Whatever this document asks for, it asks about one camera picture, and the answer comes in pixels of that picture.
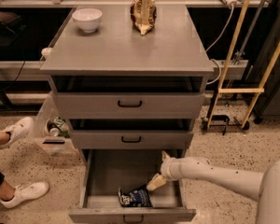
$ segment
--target white cable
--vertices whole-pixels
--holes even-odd
[[[219,78],[221,77],[221,74],[222,74],[222,69],[221,69],[221,66],[218,63],[218,61],[216,61],[215,59],[211,59],[211,61],[213,61],[217,65],[218,75],[217,75],[217,77],[214,80],[207,82],[206,85],[210,85],[210,84],[215,83],[217,80],[219,80]]]
[[[208,47],[208,49],[206,50],[206,52],[207,52],[208,50],[210,50],[210,48],[212,48],[212,47],[216,44],[216,42],[218,42],[218,40],[219,40],[219,39],[222,37],[222,35],[224,34],[224,32],[225,32],[225,30],[226,30],[226,27],[228,26],[228,24],[229,24],[230,21],[231,21],[231,17],[232,17],[232,14],[233,14],[233,10],[234,10],[234,4],[231,5],[231,14],[230,14],[230,16],[229,16],[229,18],[228,18],[228,20],[227,20],[227,22],[226,22],[226,24],[225,24],[225,26],[224,26],[222,32],[221,32],[221,34],[220,34],[219,37],[216,39],[216,41],[214,41],[213,44],[212,44],[211,46]]]

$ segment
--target black chip bag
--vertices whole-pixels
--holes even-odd
[[[119,189],[119,201],[122,207],[152,207],[147,185],[127,193]]]

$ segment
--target cord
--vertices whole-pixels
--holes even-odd
[[[26,64],[26,58],[25,58],[25,54],[24,54],[24,51],[23,51],[22,47],[21,47],[21,55],[22,55],[22,58],[24,59],[24,62],[21,65],[19,73],[17,74],[16,78],[13,81],[11,81],[11,83],[9,85],[5,86],[3,89],[0,89],[0,91],[5,91],[9,87],[11,87],[17,81],[17,79],[19,78],[19,76],[21,74],[21,70],[24,67],[24,65]]]
[[[226,24],[225,24],[225,26],[224,26],[222,32],[221,32],[221,34],[220,34],[219,37],[216,39],[216,41],[214,41],[213,44],[212,44],[211,46],[209,46],[208,49],[206,49],[206,52],[207,52],[208,50],[210,50],[210,48],[212,48],[212,47],[216,44],[216,42],[218,42],[218,40],[219,40],[219,39],[222,37],[222,35],[224,34],[224,32],[225,32],[225,30],[226,30],[228,24],[229,24],[230,21],[231,21],[231,17],[232,17],[233,11],[234,11],[234,4],[231,5],[231,14],[230,14],[230,16],[229,16],[229,18],[228,18],[228,20],[227,20],[227,22],[226,22]]]
[[[220,64],[218,63],[218,61],[216,61],[215,59],[211,59],[212,62],[214,62],[216,65],[217,65],[217,68],[218,68],[218,75],[215,79],[213,79],[212,81],[209,81],[206,83],[206,85],[210,85],[210,84],[213,84],[215,83],[217,80],[219,80],[219,78],[221,77],[221,74],[222,74],[222,69],[221,69],[221,66]]]

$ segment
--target white robotic arm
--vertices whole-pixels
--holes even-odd
[[[161,175],[153,177],[148,190],[180,179],[208,181],[258,202],[257,224],[280,224],[280,161],[263,174],[216,167],[206,158],[171,158],[164,151],[162,160]]]

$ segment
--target sneaker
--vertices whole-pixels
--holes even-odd
[[[16,190],[13,199],[4,201],[0,198],[0,203],[5,208],[12,208],[24,201],[33,200],[44,196],[49,191],[49,183],[27,183],[24,185],[18,185],[15,189]]]
[[[10,139],[7,144],[0,145],[0,149],[10,147],[18,139],[24,137],[32,130],[34,125],[34,120],[31,117],[25,117],[20,119],[15,124],[5,128],[2,132],[10,132]]]

